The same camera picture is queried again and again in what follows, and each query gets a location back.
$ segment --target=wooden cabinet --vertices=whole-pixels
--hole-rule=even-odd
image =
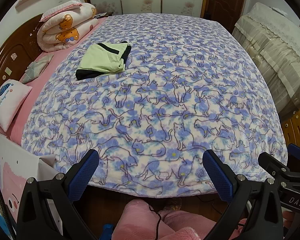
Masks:
[[[288,146],[290,143],[296,144],[294,129],[292,127],[291,120],[288,119],[285,122],[281,123],[281,128],[284,133],[284,138],[286,141],[286,145]]]
[[[295,133],[296,145],[300,147],[300,111],[296,111],[291,118],[292,127]]]

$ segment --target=wooden floor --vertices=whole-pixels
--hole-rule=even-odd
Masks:
[[[80,216],[99,237],[104,224],[116,225],[120,219],[125,205],[136,197],[110,191],[102,188],[88,186],[81,199],[74,203]],[[167,199],[143,198],[155,211],[163,209]],[[205,216],[213,221],[217,221],[220,214],[227,207],[227,203],[220,200],[218,194],[201,196],[191,196],[182,198],[181,210]]]

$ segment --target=gray pillow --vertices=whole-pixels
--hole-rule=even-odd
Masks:
[[[31,62],[28,68],[26,69],[24,75],[22,76],[20,82],[26,84],[37,77],[45,70],[51,61],[53,54],[46,55],[40,58],[38,61]]]

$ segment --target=pink bed sheet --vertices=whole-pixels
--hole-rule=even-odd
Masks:
[[[21,145],[21,139],[23,134],[24,125],[28,120],[29,114],[31,113],[31,110],[33,108],[33,105],[35,101],[37,100],[38,96],[40,95],[41,90],[43,89],[44,85],[48,82],[51,75],[54,73],[58,65],[69,55],[69,53],[77,47],[79,44],[81,44],[88,36],[97,28],[100,27],[100,25],[106,20],[107,18],[99,19],[98,24],[89,32],[87,35],[85,35],[77,44],[74,46],[58,50],[55,52],[42,52],[37,59],[43,57],[47,54],[54,54],[52,60],[50,61],[49,65],[46,67],[46,69],[43,71],[43,73],[36,78],[35,80],[27,83],[26,85],[31,86],[32,90],[25,99],[22,106],[19,108],[17,114],[15,115],[10,127],[8,128],[7,132],[4,133],[2,128],[0,128],[0,133],[7,136],[8,139],[11,141],[17,143],[18,145]]]

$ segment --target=floral comforter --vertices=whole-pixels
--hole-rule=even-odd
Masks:
[[[91,44],[121,41],[132,46],[124,72],[76,80]],[[270,92],[244,49],[217,22],[165,14],[109,17],[75,48],[42,89],[22,147],[55,154],[64,173],[96,149],[91,185],[157,198],[215,191],[206,149],[253,180],[267,176],[261,152],[287,163]]]

